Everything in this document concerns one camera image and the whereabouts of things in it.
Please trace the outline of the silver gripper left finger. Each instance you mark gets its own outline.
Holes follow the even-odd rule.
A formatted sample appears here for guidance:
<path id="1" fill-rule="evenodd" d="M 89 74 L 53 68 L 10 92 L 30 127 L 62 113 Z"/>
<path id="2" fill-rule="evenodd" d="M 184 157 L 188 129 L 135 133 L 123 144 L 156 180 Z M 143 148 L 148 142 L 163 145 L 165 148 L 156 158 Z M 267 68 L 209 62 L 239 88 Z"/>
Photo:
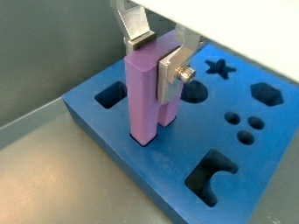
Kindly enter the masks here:
<path id="1" fill-rule="evenodd" d="M 149 29 L 145 8 L 129 0 L 109 0 L 116 21 L 124 35 L 125 53 L 131 53 L 156 39 Z"/>

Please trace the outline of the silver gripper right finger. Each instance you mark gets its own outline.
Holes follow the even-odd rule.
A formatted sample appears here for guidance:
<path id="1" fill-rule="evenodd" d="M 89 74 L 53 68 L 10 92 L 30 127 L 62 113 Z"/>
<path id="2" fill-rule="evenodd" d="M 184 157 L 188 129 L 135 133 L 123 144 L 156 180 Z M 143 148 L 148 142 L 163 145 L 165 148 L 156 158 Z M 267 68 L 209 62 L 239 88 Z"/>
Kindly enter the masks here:
<path id="1" fill-rule="evenodd" d="M 196 71 L 191 68 L 192 56 L 209 40 L 184 25 L 175 27 L 175 37 L 181 43 L 167 53 L 157 64 L 157 101 L 165 104 L 179 94 L 180 85 L 191 82 Z"/>

